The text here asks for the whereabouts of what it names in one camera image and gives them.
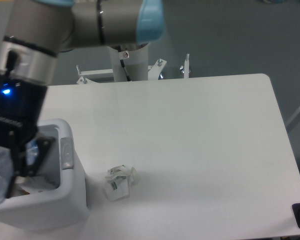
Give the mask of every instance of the gray floor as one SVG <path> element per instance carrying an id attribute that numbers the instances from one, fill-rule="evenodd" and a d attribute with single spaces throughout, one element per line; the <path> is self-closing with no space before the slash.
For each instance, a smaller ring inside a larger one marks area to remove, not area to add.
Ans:
<path id="1" fill-rule="evenodd" d="M 163 0 L 165 33 L 149 47 L 149 62 L 168 61 L 167 78 L 180 78 L 190 53 L 192 77 L 267 74 L 284 121 L 300 105 L 300 1 Z M 11 2 L 0 2 L 0 41 Z M 59 56 L 54 85 L 74 84 L 82 71 L 111 68 L 105 47 Z M 289 135 L 300 167 L 300 125 Z"/>

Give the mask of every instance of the metal bracket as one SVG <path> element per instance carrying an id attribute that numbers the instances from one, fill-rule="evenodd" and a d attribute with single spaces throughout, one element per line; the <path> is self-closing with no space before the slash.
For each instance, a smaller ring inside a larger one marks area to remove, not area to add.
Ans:
<path id="1" fill-rule="evenodd" d="M 159 58 L 148 72 L 148 80 L 158 80 L 166 64 L 166 60 Z"/>
<path id="2" fill-rule="evenodd" d="M 166 64 L 167 64 L 166 60 L 159 58 L 153 66 L 148 66 L 148 80 L 158 80 L 161 77 L 162 70 L 164 69 Z M 94 79 L 101 79 L 101 78 L 111 78 L 114 76 L 114 71 L 112 69 L 80 71 L 78 65 L 76 69 L 78 71 L 78 76 L 80 77 L 76 82 L 77 84 L 97 84 L 97 82 L 92 81 L 87 77 L 94 78 Z"/>

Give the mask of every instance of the blue led light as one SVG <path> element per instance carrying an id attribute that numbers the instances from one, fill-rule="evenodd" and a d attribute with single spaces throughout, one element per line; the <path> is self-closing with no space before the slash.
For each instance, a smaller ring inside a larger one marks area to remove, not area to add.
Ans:
<path id="1" fill-rule="evenodd" d="M 2 90 L 2 93 L 4 95 L 9 95 L 11 93 L 11 90 L 10 89 L 5 89 L 5 90 Z"/>

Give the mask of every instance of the light blue joint cap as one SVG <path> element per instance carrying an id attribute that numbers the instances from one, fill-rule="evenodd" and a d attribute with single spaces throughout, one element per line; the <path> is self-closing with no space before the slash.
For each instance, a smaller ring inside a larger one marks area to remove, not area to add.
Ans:
<path id="1" fill-rule="evenodd" d="M 159 40 L 164 29 L 162 0 L 143 0 L 136 25 L 136 42 L 141 45 Z"/>
<path id="2" fill-rule="evenodd" d="M 58 7 L 72 7 L 75 3 L 74 0 L 34 0 L 42 4 L 49 4 Z"/>

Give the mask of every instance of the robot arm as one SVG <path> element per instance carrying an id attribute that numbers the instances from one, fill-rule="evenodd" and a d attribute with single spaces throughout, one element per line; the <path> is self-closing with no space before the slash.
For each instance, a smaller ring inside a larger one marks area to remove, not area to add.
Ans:
<path id="1" fill-rule="evenodd" d="M 58 53 L 81 47 L 143 44 L 163 33 L 161 0 L 15 0 L 0 51 L 0 147 L 10 150 L 13 175 L 33 176 L 54 140 L 38 135 L 37 121 Z M 29 165 L 26 144 L 39 156 Z"/>

